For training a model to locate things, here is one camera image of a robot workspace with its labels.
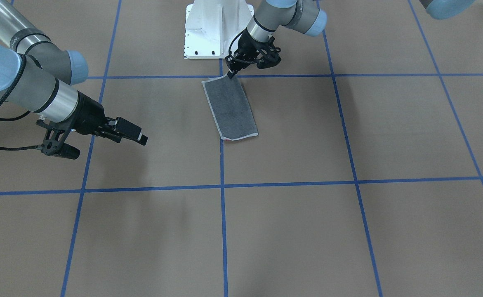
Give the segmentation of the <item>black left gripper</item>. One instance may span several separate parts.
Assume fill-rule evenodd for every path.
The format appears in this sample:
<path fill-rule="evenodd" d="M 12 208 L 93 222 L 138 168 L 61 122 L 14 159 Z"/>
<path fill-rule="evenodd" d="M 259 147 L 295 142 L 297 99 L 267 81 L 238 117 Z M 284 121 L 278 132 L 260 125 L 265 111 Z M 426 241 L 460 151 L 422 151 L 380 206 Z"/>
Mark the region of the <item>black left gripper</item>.
<path fill-rule="evenodd" d="M 255 43 L 259 42 L 254 39 L 247 29 L 239 34 L 238 48 L 230 56 L 226 57 L 228 66 L 228 78 L 232 79 L 239 71 L 247 68 L 249 65 L 255 64 L 261 57 L 255 48 Z"/>

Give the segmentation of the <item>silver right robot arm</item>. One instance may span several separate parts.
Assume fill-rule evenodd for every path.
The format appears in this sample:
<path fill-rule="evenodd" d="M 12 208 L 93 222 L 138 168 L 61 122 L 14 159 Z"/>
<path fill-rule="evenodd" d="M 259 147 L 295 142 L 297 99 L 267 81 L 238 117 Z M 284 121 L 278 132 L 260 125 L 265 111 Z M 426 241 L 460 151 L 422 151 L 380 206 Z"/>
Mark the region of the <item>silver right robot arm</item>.
<path fill-rule="evenodd" d="M 9 2 L 0 0 L 0 103 L 9 101 L 45 119 L 38 124 L 46 136 L 44 148 L 62 145 L 70 132 L 147 143 L 141 128 L 124 118 L 104 114 L 97 101 L 75 89 L 85 82 L 89 66 L 74 50 L 62 50 Z"/>

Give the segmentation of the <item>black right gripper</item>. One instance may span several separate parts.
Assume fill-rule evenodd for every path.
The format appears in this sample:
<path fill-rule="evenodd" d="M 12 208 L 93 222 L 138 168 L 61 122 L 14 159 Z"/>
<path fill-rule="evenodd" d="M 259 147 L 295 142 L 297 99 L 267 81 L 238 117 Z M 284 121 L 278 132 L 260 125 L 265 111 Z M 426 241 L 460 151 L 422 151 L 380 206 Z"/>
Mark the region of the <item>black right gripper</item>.
<path fill-rule="evenodd" d="M 78 105 L 72 117 L 72 129 L 82 135 L 104 137 L 116 143 L 127 139 L 142 146 L 148 141 L 148 137 L 142 134 L 139 126 L 122 117 L 107 117 L 100 103 L 81 92 L 78 92 Z"/>

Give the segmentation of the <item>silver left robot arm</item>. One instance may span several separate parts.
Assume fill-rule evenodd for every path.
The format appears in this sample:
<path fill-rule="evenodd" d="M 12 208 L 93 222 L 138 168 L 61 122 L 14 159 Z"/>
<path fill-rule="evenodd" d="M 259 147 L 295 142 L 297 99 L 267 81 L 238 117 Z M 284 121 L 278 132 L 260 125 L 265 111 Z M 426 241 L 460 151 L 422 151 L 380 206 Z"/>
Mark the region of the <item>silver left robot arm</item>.
<path fill-rule="evenodd" d="M 237 49 L 228 49 L 228 78 L 250 65 L 268 69 L 281 62 L 281 49 L 274 45 L 273 33 L 283 26 L 307 36 L 318 36 L 325 29 L 327 14 L 311 0 L 263 0 L 246 28 L 233 38 Z"/>

